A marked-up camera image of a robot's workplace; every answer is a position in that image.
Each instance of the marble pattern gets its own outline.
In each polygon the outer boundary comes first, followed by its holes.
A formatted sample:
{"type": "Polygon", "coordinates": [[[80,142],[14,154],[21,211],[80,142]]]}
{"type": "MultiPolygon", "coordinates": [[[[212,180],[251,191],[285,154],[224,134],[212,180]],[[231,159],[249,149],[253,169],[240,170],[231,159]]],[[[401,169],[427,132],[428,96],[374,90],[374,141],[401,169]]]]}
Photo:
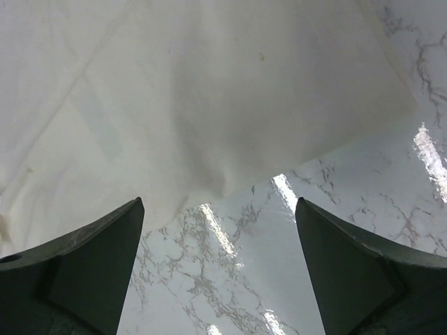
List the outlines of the marble pattern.
{"type": "Polygon", "coordinates": [[[375,0],[421,113],[142,236],[119,334],[324,334],[298,196],[447,256],[447,3],[375,0]]]}

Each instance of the white fabric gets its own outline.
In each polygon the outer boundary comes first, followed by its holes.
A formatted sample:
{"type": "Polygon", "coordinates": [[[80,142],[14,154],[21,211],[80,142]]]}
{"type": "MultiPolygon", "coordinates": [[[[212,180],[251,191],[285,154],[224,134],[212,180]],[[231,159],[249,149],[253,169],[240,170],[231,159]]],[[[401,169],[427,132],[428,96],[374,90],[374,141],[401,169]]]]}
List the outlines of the white fabric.
{"type": "Polygon", "coordinates": [[[137,196],[162,227],[414,109],[353,0],[4,3],[11,252],[137,196]]]}

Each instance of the white marble table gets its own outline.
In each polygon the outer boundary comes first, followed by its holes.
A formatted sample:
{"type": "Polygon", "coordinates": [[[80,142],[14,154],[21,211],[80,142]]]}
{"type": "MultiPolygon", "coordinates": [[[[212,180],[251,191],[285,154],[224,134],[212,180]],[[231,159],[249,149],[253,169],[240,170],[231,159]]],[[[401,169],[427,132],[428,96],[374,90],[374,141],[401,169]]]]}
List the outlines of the white marble table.
{"type": "Polygon", "coordinates": [[[421,113],[144,234],[119,334],[324,334],[293,217],[299,196],[447,255],[447,1],[374,6],[421,113]]]}

